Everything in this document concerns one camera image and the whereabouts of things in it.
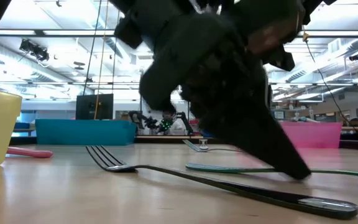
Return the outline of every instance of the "teal bin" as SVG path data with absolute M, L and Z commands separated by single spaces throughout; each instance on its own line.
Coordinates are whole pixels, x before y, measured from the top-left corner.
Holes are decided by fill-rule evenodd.
M 37 143 L 48 145 L 126 146 L 135 141 L 129 121 L 37 119 Z

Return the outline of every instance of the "fork handle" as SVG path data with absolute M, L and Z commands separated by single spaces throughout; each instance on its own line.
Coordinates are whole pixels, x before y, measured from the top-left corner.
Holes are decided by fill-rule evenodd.
M 260 202 L 270 203 L 301 212 L 312 213 L 329 218 L 340 220 L 348 220 L 358 214 L 358 206 L 351 202 L 341 200 L 311 197 L 286 192 L 278 192 L 275 190 L 261 189 L 248 185 L 236 184 L 222 180 L 202 177 L 194 174 L 187 174 L 182 171 L 167 169 L 152 165 L 139 165 L 134 168 L 145 168 L 175 175 L 196 182 L 217 187 L 223 190 L 237 193 L 243 197 L 258 200 Z

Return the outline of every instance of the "pink utensil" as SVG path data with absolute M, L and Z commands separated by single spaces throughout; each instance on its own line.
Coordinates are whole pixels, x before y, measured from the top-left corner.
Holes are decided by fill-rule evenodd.
M 23 149 L 18 147 L 8 147 L 6 154 L 31 156 L 35 158 L 50 158 L 53 155 L 51 151 Z

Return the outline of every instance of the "computer monitor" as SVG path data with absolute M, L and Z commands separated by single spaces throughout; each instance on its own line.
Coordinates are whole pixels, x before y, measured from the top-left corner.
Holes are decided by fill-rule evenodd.
M 75 119 L 94 119 L 97 95 L 77 96 Z M 113 94 L 100 94 L 96 119 L 112 119 Z

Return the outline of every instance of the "person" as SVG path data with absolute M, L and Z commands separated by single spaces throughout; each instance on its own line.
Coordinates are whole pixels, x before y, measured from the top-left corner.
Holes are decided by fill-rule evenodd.
M 173 115 L 174 115 L 174 113 L 172 113 L 171 111 L 163 111 L 162 112 L 163 119 L 159 122 L 160 124 L 163 121 L 173 122 L 171 124 L 170 128 L 165 132 L 165 134 L 167 134 L 167 135 L 184 135 L 185 130 L 186 130 L 185 124 L 183 123 L 183 121 L 181 119 L 173 120 Z

